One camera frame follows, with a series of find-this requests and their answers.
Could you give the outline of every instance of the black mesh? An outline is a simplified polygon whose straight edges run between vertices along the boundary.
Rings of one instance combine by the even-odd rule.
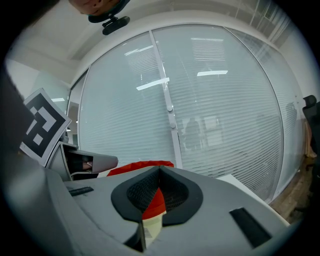
[[[160,172],[159,177],[159,187],[164,197],[166,212],[168,213],[187,200],[189,190],[183,183],[163,171]]]
[[[159,171],[154,171],[144,179],[129,187],[126,195],[130,202],[142,213],[150,205],[159,185]]]

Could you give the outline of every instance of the ceiling light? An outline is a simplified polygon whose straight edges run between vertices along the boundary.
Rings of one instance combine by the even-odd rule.
[[[51,99],[53,102],[64,102],[65,99],[64,98],[52,98]]]
[[[169,77],[166,77],[166,78],[164,78],[164,79],[160,79],[160,80],[157,80],[157,81],[153,81],[153,82],[150,82],[150,83],[141,85],[141,86],[137,87],[136,89],[137,89],[138,91],[141,91],[141,90],[146,89],[146,88],[149,88],[149,87],[151,87],[151,86],[160,85],[160,84],[162,84],[162,83],[167,83],[167,82],[169,82],[169,81],[170,81]]]
[[[213,71],[206,71],[206,72],[199,72],[198,77],[203,76],[210,76],[210,75],[225,75],[228,73],[228,70],[213,70]]]

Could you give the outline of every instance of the black slot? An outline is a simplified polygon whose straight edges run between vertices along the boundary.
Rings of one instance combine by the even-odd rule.
[[[75,196],[86,194],[86,193],[91,192],[91,191],[94,191],[94,189],[92,187],[85,186],[85,187],[82,187],[82,188],[69,190],[69,193],[70,193],[70,195],[72,197],[75,197]]]
[[[230,211],[230,214],[253,248],[271,239],[271,235],[268,234],[246,209],[235,209]]]

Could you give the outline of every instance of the chair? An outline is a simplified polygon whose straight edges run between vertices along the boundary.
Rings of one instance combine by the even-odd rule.
[[[317,154],[313,164],[312,182],[310,186],[310,191],[314,192],[315,188],[319,184],[320,179],[320,157],[318,157],[318,147],[320,145],[320,102],[317,102],[316,97],[313,95],[303,99],[305,101],[305,107],[302,109],[302,111],[312,132],[311,147],[312,150]]]

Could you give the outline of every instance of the white panel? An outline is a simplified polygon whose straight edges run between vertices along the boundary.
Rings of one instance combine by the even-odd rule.
[[[76,83],[70,93],[70,101],[75,104],[80,104],[81,93],[85,84],[87,74],[84,74],[82,78]]]
[[[92,64],[80,105],[81,149],[117,156],[119,167],[148,160],[175,164],[163,86],[143,88],[159,80],[149,34],[117,46]]]
[[[301,164],[304,131],[297,99],[302,98],[302,93],[294,73],[277,50],[255,37],[233,29],[230,31],[252,51],[261,63],[280,107],[284,154],[281,175],[274,194],[276,197],[288,185]]]
[[[288,62],[297,82],[300,85],[302,96],[314,95],[320,99],[320,71],[317,60],[306,39],[297,27],[281,45],[279,51]]]
[[[170,78],[183,168],[210,177],[232,174],[271,199],[282,163],[282,125],[257,60],[223,28],[174,26],[153,34]]]

